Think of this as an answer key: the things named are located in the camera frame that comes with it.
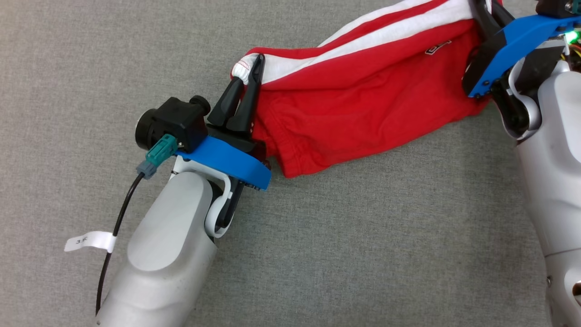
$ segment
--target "green led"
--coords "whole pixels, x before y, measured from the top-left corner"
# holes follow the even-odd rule
[[[570,31],[568,33],[565,33],[565,40],[567,41],[568,44],[575,42],[575,40],[577,40],[578,38],[579,38],[579,34],[575,31]]]

